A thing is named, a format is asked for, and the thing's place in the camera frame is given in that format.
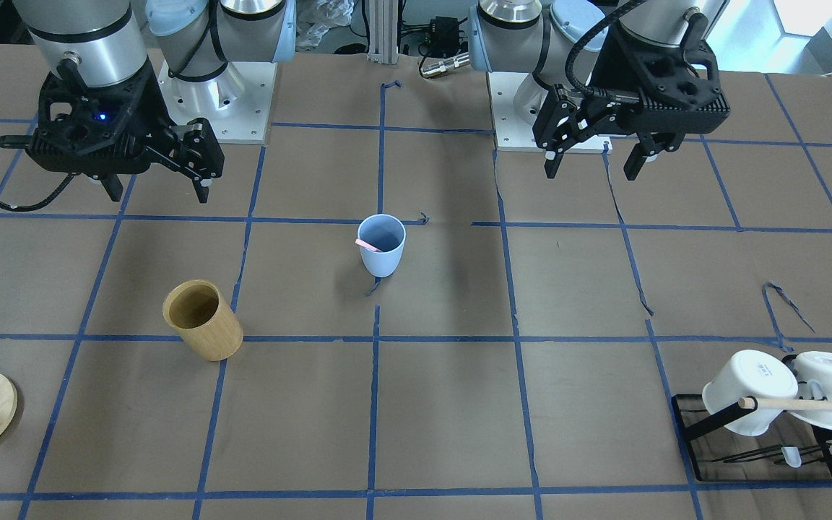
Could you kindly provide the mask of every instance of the metal plate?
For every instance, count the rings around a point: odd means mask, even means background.
[[[238,112],[219,114],[198,114],[176,102],[170,80],[168,63],[162,63],[159,75],[159,90],[169,109],[169,116],[175,124],[184,125],[194,118],[207,118],[214,127],[214,135],[222,144],[262,144],[268,142],[268,128],[274,96],[274,80],[277,78],[277,64],[234,62],[248,85],[247,99]]]
[[[519,118],[512,98],[515,97],[524,72],[491,72],[487,85],[490,88],[490,108],[493,110],[493,126],[496,130],[496,149],[512,152],[541,152],[532,135],[532,125]],[[568,154],[602,154],[608,143],[612,152],[612,141],[607,136],[597,135],[570,148]]]

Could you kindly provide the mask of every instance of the table surface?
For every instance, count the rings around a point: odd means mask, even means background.
[[[0,46],[0,134],[44,75]],[[154,167],[0,211],[0,518],[832,518],[830,480],[697,481],[677,441],[670,397],[734,352],[832,352],[832,79],[723,86],[725,124],[637,181],[630,139],[549,181],[495,151],[485,75],[302,55],[208,204]],[[60,177],[0,150],[4,200]],[[376,212],[407,242],[366,297]],[[164,323],[195,277],[244,326],[225,363]]]

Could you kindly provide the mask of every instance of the light blue plastic cup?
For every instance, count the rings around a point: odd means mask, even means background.
[[[372,214],[361,221],[357,237],[380,251],[371,251],[359,246],[364,267],[376,277],[389,277],[397,269],[403,256],[403,244],[407,241],[407,230],[399,218],[392,214]]]

